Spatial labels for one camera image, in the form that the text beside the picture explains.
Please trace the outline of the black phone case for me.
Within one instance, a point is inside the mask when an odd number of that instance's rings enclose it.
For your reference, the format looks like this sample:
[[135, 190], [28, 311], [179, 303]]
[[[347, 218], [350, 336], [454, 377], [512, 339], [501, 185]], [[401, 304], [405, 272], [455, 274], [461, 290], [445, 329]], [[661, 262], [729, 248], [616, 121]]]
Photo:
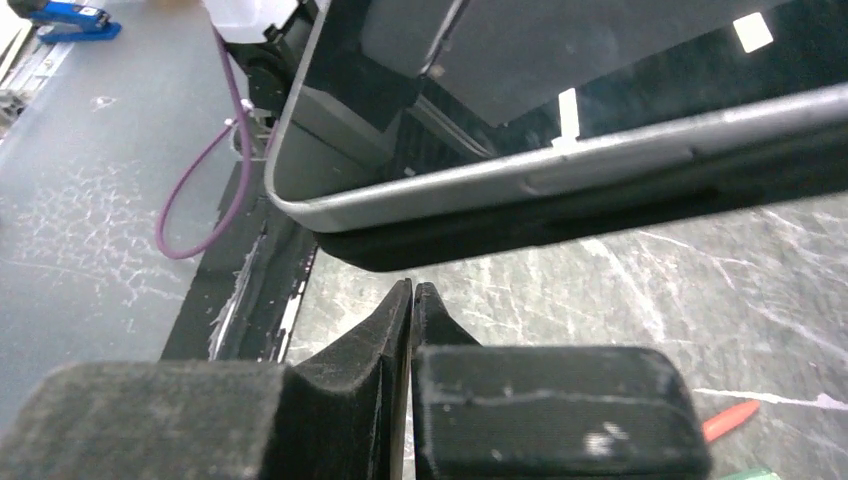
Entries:
[[837, 124], [582, 193], [313, 237], [347, 264], [390, 272], [846, 190]]

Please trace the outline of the black phone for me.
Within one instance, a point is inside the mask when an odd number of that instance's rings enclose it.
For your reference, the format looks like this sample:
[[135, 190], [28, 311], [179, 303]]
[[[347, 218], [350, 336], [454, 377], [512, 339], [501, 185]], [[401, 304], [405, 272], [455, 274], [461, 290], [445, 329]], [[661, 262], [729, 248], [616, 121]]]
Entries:
[[843, 1], [331, 1], [265, 186], [305, 228], [339, 233], [846, 122]]

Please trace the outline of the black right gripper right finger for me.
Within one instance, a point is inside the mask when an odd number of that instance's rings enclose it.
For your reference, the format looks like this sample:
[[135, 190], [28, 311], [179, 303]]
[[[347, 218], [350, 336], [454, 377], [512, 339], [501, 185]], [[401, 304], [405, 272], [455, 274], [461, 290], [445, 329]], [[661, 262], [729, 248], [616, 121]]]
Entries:
[[420, 479], [706, 479], [685, 381], [639, 346], [484, 346], [418, 285], [411, 323]]

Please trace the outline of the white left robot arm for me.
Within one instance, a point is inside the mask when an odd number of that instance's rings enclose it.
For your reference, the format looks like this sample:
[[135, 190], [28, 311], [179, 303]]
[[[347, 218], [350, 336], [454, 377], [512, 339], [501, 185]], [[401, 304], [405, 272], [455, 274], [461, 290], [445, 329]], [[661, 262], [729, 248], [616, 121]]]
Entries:
[[278, 119], [320, 11], [313, 0], [204, 0], [253, 106]]

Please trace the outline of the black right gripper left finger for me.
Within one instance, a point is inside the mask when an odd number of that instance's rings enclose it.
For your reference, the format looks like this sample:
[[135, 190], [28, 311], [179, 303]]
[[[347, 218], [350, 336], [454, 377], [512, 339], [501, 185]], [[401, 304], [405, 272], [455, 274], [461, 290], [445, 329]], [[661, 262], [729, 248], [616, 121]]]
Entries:
[[1, 442], [5, 479], [398, 479], [412, 283], [298, 365], [77, 364]]

